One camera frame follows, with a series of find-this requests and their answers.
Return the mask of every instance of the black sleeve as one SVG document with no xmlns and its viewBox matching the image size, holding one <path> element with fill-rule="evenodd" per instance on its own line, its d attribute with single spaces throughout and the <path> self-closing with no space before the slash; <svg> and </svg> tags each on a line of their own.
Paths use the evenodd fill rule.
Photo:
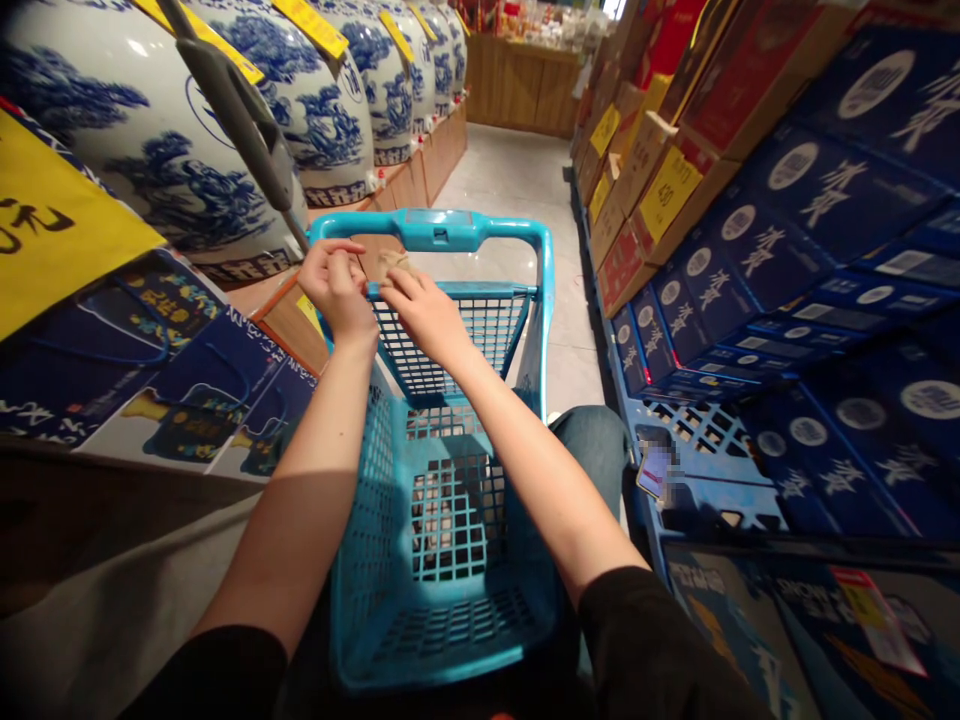
<svg viewBox="0 0 960 720">
<path fill-rule="evenodd" d="M 191 638 L 121 718 L 269 718 L 287 653 L 260 628 L 231 625 Z"/>
<path fill-rule="evenodd" d="M 772 718 L 652 572 L 611 570 L 580 598 L 600 717 Z"/>
</svg>

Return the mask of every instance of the forearm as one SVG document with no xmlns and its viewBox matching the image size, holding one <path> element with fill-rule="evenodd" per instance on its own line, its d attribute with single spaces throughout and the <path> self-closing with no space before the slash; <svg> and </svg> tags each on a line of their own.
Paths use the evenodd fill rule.
<svg viewBox="0 0 960 720">
<path fill-rule="evenodd" d="M 479 415 L 574 605 L 607 570 L 629 565 L 649 569 L 583 468 L 479 351 L 457 363 L 451 375 Z"/>
<path fill-rule="evenodd" d="M 372 367 L 365 349 L 334 351 L 194 634 L 254 625 L 292 656 L 350 516 Z"/>
</svg>

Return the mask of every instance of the hand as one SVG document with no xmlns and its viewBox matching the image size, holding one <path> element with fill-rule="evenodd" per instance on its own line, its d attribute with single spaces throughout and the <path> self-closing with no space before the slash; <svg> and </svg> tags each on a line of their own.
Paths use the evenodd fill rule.
<svg viewBox="0 0 960 720">
<path fill-rule="evenodd" d="M 367 249 L 352 240 L 321 240 L 307 253 L 298 282 L 333 331 L 336 347 L 377 351 L 380 328 L 366 298 L 367 278 L 350 255 Z"/>
<path fill-rule="evenodd" d="M 393 268 L 387 277 L 395 287 L 381 285 L 381 297 L 397 311 L 407 334 L 431 360 L 452 373 L 460 360 L 476 352 L 457 304 L 429 275 L 419 272 L 414 277 Z"/>
</svg>

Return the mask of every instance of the shopping cart handle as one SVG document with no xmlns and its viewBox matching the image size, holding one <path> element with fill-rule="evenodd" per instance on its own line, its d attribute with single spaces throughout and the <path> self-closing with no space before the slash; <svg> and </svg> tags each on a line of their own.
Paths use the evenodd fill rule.
<svg viewBox="0 0 960 720">
<path fill-rule="evenodd" d="M 532 220 L 491 218 L 466 210 L 415 208 L 325 215 L 311 226 L 310 244 L 353 235 L 393 235 L 412 252 L 476 252 L 487 238 L 515 237 L 539 252 L 550 231 Z"/>
</svg>

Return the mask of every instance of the blue shopping cart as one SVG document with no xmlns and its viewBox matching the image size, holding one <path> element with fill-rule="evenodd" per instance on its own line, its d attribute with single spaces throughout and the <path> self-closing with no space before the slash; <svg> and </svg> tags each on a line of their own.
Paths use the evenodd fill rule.
<svg viewBox="0 0 960 720">
<path fill-rule="evenodd" d="M 527 220 L 451 210 L 334 213 L 322 238 L 393 235 L 414 252 L 477 252 L 492 237 L 537 254 L 536 285 L 439 286 L 504 379 L 526 337 L 517 394 L 546 421 L 546 350 L 553 315 L 550 231 Z M 332 665 L 351 694 L 464 680 L 520 660 L 549 640 L 562 587 L 536 528 L 463 392 L 413 343 L 371 285 L 380 357 L 374 367 L 359 482 L 334 566 Z"/>
</svg>

